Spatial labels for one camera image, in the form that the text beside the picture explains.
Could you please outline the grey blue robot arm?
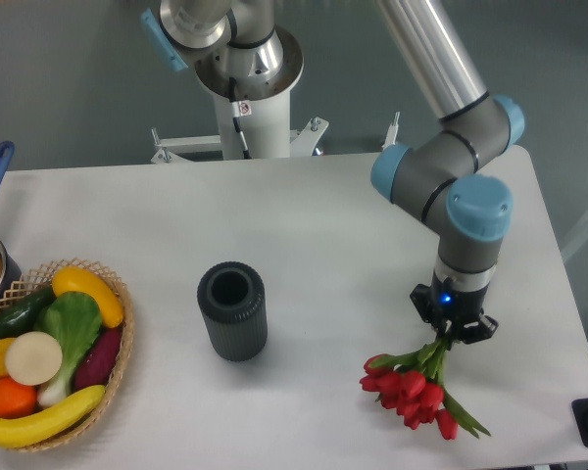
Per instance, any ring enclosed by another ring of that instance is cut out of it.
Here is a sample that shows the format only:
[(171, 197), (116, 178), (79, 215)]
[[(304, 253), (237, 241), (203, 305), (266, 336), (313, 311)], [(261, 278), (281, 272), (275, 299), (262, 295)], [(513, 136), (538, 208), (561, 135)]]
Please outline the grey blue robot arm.
[[(513, 210), (509, 188), (481, 170), (521, 137), (524, 116), (488, 92), (439, 2), (381, 1), (378, 10), (441, 129), (419, 148), (389, 133), (370, 181), (439, 238), (431, 283), (411, 294), (421, 319), (454, 342), (481, 342), (498, 326), (482, 305)], [(212, 95), (225, 159), (315, 149), (311, 131), (290, 129), (290, 92), (304, 60), (271, 1), (163, 1), (140, 20), (163, 60), (194, 70)]]

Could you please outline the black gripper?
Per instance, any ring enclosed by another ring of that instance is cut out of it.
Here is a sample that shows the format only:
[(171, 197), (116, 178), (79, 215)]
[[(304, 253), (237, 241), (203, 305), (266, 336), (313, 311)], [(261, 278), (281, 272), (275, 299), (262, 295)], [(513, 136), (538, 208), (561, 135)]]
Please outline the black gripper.
[(472, 345), (491, 339), (499, 322), (482, 314), (488, 287), (476, 291), (459, 291), (449, 280), (441, 281), (436, 274), (431, 286), (417, 284), (410, 299), (421, 320), (429, 324), (437, 336), (450, 327), (450, 351), (454, 344)]

